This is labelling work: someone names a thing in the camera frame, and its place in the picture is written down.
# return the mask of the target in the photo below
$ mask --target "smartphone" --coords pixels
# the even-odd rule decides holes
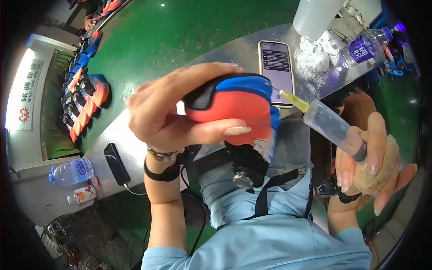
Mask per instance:
[[[108,166],[111,169],[114,179],[119,186],[130,181],[130,176],[128,175],[123,162],[121,162],[120,156],[117,152],[117,148],[113,143],[109,143],[104,149],[105,159],[108,162]]]
[[[258,57],[260,74],[267,77],[277,89],[295,95],[288,45],[282,42],[261,40],[258,43]],[[271,102],[276,107],[293,107],[293,104],[275,89],[271,95]]]

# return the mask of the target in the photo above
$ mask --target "person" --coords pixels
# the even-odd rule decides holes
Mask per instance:
[[[290,189],[273,187],[272,193],[268,190],[269,215],[252,219],[246,218],[253,213],[259,192],[252,194],[234,189],[221,193],[232,183],[230,164],[204,174],[199,181],[210,209],[211,225],[223,227],[192,256],[188,255],[179,178],[156,181],[148,174],[155,177],[175,167],[175,155],[164,162],[158,158],[159,153],[171,155],[188,145],[217,144],[228,136],[251,130],[241,119],[196,123],[176,114],[177,102],[198,86],[222,75],[244,72],[231,63],[183,67],[139,86],[128,99],[129,127],[149,147],[144,183],[152,221],[142,269],[369,269],[372,255],[356,220],[358,199],[345,204],[338,196],[330,198],[329,233],[301,217],[308,199],[310,169],[299,175]],[[371,174],[376,174],[383,162],[387,138],[385,122],[379,113],[369,116],[367,134],[367,168]],[[351,157],[337,149],[337,182],[348,196],[359,193],[352,185],[355,166]],[[417,171],[416,164],[406,165],[400,172],[399,168],[398,162],[376,197],[376,215],[389,197],[406,186]]]
[[[90,30],[93,26],[93,22],[97,20],[94,18],[95,12],[100,6],[102,6],[102,0],[67,0],[70,4],[69,9],[73,9],[75,4],[81,5],[82,8],[86,9],[86,17],[84,18],[84,26],[86,31]]]

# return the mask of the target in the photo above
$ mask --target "metal workbench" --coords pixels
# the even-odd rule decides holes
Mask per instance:
[[[299,47],[300,36],[294,30],[291,23],[275,26],[222,45],[193,60],[188,66],[205,62],[229,62],[238,63],[248,73],[259,73],[257,46],[261,40],[285,42],[288,44],[291,54],[293,54]],[[293,65],[295,94],[306,101],[323,98],[368,73],[371,69],[372,66],[368,62],[342,70],[337,70],[331,66],[324,83],[317,83],[313,80],[299,77],[295,72],[295,65]],[[297,111],[298,109],[295,107],[281,109],[281,117],[285,118]],[[181,103],[178,104],[178,113],[184,113]],[[147,146],[130,131],[128,122],[129,112],[125,109],[84,155],[84,157],[92,161],[96,176],[99,178],[98,199],[125,190],[123,186],[117,185],[105,160],[103,150],[108,143],[114,143],[117,147],[120,158],[131,178],[129,186],[133,187],[144,182],[143,164]]]

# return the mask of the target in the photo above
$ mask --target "fingernail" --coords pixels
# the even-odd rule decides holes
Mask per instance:
[[[348,171],[344,171],[340,179],[341,191],[346,192],[351,185],[351,176]]]
[[[379,169],[379,153],[377,150],[373,150],[368,156],[367,168],[370,175],[377,175]]]
[[[226,68],[238,67],[238,64],[236,63],[219,63],[218,65]]]
[[[235,67],[234,70],[235,70],[236,72],[245,72],[245,69],[242,68],[242,67]]]
[[[380,201],[378,201],[377,206],[374,209],[374,213],[376,216],[379,216],[379,214],[381,214],[381,211],[384,209],[384,206],[387,204],[388,199],[389,199],[388,197],[384,197]]]
[[[250,132],[252,129],[250,127],[230,127],[223,133],[225,136],[236,136],[244,133]]]

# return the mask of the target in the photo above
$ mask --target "charging cable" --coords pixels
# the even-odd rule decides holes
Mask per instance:
[[[132,193],[133,195],[146,195],[146,194],[147,194],[147,192],[144,192],[144,193],[135,193],[135,192],[131,191],[131,190],[129,189],[129,186],[127,185],[127,183],[124,183],[123,186],[127,189],[127,191],[129,191],[129,192]]]

